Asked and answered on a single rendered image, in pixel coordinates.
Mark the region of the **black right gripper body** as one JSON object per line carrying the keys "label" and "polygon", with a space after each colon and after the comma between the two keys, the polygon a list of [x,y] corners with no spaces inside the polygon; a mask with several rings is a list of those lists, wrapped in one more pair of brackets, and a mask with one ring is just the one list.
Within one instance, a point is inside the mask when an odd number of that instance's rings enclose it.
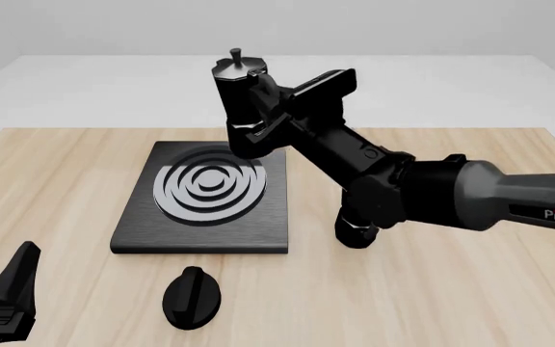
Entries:
{"label": "black right gripper body", "polygon": [[296,88],[279,87],[279,109],[294,120],[343,122],[343,97],[351,86],[315,84]]}

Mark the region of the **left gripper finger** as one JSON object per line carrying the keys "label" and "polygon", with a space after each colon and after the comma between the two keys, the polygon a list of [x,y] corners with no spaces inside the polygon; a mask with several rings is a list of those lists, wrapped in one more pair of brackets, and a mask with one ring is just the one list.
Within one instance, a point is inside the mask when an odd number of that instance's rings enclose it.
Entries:
{"label": "left gripper finger", "polygon": [[15,313],[36,315],[35,282],[40,248],[23,242],[0,274],[0,319]]}

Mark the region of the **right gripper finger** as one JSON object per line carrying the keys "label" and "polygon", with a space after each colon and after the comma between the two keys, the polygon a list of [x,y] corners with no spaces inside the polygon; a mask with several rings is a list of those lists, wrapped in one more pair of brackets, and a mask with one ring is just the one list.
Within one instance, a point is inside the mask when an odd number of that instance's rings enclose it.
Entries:
{"label": "right gripper finger", "polygon": [[278,106],[283,99],[285,89],[279,86],[267,73],[253,71],[249,74],[251,88],[249,98],[253,106]]}
{"label": "right gripper finger", "polygon": [[291,115],[283,113],[263,129],[248,132],[245,138],[257,146],[284,146],[291,123]]}

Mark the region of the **black moka pot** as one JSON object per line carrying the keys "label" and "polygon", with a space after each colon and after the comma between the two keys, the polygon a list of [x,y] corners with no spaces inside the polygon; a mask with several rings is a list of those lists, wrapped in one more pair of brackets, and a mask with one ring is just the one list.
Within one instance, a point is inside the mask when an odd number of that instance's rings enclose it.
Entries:
{"label": "black moka pot", "polygon": [[259,76],[268,71],[265,61],[258,57],[245,57],[241,48],[231,48],[230,57],[216,62],[213,78],[226,114],[226,133],[231,152],[239,158],[255,159],[268,155],[271,150],[257,144],[255,138],[270,121],[252,101],[251,90],[257,86]]}

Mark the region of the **flat black stove plate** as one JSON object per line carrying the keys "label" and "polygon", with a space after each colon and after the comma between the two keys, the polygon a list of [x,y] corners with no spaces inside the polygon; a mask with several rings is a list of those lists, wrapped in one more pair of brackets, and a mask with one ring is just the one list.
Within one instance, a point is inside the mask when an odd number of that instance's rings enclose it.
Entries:
{"label": "flat black stove plate", "polygon": [[286,152],[158,141],[115,227],[113,254],[287,254]]}

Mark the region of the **round black stove knob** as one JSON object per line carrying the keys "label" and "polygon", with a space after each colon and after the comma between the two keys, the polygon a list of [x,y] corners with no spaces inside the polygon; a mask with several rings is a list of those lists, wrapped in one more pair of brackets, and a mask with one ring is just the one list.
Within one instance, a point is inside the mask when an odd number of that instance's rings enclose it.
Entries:
{"label": "round black stove knob", "polygon": [[191,331],[213,320],[221,302],[222,293],[217,281],[202,268],[189,266],[168,285],[162,309],[172,326]]}

